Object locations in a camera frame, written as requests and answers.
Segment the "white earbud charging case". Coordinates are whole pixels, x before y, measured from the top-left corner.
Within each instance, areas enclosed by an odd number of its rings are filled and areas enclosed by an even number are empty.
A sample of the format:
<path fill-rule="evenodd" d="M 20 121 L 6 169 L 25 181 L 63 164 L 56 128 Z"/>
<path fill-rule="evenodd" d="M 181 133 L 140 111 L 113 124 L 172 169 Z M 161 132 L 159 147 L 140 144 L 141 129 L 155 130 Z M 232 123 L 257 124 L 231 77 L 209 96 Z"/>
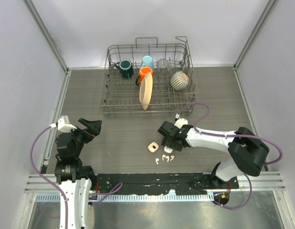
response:
<path fill-rule="evenodd" d="M 166 153 L 171 154 L 171 153 L 173 152 L 173 149 L 171 149 L 171 148 L 169 148 L 169 147 L 167 147 L 167 146 L 164 146 L 164 151 L 165 151 Z"/>

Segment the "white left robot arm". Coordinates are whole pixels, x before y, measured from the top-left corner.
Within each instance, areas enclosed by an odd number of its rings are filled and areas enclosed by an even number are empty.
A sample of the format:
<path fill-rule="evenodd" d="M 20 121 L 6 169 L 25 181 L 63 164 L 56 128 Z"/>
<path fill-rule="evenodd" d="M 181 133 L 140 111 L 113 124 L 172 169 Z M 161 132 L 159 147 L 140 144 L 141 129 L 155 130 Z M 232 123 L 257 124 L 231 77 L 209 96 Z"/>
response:
<path fill-rule="evenodd" d="M 84 129 L 69 123 L 68 116 L 58 120 L 55 139 L 57 162 L 55 177 L 60 188 L 60 228 L 88 228 L 88 195 L 97 183 L 97 176 L 91 166 L 84 166 L 80 153 L 85 144 L 91 142 L 101 132 L 101 120 L 88 121 L 80 118 Z"/>

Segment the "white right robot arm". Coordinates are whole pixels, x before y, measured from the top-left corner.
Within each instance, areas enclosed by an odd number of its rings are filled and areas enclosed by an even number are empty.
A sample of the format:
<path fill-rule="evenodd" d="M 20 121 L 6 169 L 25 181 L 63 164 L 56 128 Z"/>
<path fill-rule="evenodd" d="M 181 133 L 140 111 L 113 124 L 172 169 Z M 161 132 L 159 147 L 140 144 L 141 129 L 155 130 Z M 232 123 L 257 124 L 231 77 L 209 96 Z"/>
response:
<path fill-rule="evenodd" d="M 174 124 L 165 121 L 158 133 L 163 136 L 161 144 L 166 151 L 204 147 L 231 156 L 229 160 L 217 163 L 210 176 L 201 181 L 204 188 L 222 188 L 242 174 L 259 176 L 269 153 L 269 147 L 245 127 L 229 132 L 210 131 L 189 125 L 187 120 L 180 118 Z"/>

